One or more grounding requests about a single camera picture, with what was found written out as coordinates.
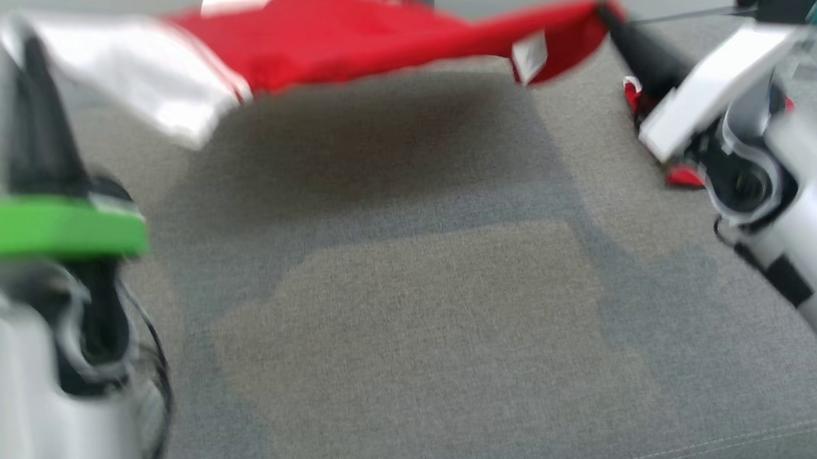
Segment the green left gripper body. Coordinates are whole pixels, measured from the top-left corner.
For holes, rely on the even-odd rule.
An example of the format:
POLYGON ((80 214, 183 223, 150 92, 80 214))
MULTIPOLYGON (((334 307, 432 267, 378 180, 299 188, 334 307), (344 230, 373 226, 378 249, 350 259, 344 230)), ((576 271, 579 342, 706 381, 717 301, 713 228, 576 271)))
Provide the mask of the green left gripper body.
POLYGON ((0 261, 137 257, 151 249, 139 211, 82 198, 0 198, 0 261))

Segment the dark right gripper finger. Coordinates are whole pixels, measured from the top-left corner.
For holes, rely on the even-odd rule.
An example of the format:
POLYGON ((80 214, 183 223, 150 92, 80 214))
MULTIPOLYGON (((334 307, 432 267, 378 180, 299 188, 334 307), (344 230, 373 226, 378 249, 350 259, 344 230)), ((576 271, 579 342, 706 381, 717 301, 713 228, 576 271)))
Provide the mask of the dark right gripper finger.
POLYGON ((627 83, 633 90, 627 96, 632 112, 651 112, 661 98, 655 87, 660 71, 656 65, 652 39, 645 30, 627 22, 613 8, 599 8, 598 16, 607 27, 612 45, 632 78, 627 83))
POLYGON ((601 4, 602 21, 630 74, 647 95, 666 94, 694 69, 693 61, 665 39, 622 15, 614 4, 601 4))

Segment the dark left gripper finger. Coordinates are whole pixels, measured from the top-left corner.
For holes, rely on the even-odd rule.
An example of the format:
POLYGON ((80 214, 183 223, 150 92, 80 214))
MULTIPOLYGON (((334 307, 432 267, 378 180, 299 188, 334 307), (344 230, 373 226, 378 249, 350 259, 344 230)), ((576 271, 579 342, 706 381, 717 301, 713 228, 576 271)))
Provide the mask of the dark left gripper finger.
POLYGON ((50 71, 47 52, 41 39, 37 36, 31 38, 35 98, 38 100, 35 104, 37 131, 41 142, 39 155, 46 177, 63 192, 86 193, 90 178, 85 172, 62 96, 50 71))
POLYGON ((34 45, 35 36, 25 36, 20 43, 19 60, 10 59, 4 118, 4 166, 6 190, 15 195, 48 194, 42 167, 35 165, 35 117, 28 87, 25 48, 34 45))

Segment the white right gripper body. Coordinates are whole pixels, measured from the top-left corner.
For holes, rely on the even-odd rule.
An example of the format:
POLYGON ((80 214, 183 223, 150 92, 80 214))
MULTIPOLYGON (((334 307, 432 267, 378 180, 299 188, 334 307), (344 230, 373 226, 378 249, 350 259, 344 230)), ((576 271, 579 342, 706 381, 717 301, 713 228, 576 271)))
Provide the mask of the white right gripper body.
POLYGON ((640 142, 661 164, 681 155, 697 133, 764 79, 808 34, 804 25, 738 29, 651 111, 640 125, 640 142))

